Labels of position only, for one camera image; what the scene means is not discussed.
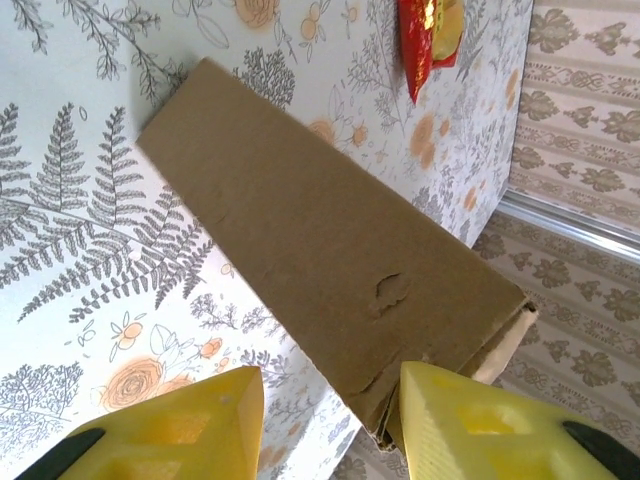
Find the packaging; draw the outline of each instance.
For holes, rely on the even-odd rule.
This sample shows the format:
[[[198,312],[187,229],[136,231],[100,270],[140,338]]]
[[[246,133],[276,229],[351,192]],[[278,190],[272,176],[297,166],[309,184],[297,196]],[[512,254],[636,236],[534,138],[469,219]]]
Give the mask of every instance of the packaging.
[[[464,29],[463,1],[398,0],[402,58],[414,103],[431,70],[456,64]]]
[[[401,362],[490,380],[535,317],[462,243],[209,60],[138,146],[383,448]]]

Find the botanical pattern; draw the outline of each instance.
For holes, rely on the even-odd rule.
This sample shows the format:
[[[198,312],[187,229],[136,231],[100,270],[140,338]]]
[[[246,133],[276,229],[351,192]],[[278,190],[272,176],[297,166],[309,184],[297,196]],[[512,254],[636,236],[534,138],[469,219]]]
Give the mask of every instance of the botanical pattern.
[[[591,418],[640,452],[640,267],[502,214],[475,247],[485,258],[489,239],[500,245],[491,266],[540,309],[502,387]]]
[[[534,6],[510,182],[638,233],[640,15],[561,4]]]
[[[361,443],[358,422],[135,138],[211,57],[470,246],[506,188],[531,1],[467,2],[457,65],[433,72],[417,105],[395,0],[0,3],[0,333],[11,339],[0,378],[25,364],[38,372],[28,379],[67,375],[30,392],[48,406],[2,414],[0,476],[85,420],[246,364],[266,387],[259,478],[328,478]],[[611,138],[633,136],[631,109],[610,111],[625,116],[611,116]],[[610,118],[593,116],[600,128]],[[300,145],[301,161],[314,145]],[[485,255],[501,248],[490,237]],[[605,303],[609,287],[598,291]],[[379,464],[407,474],[397,456]]]

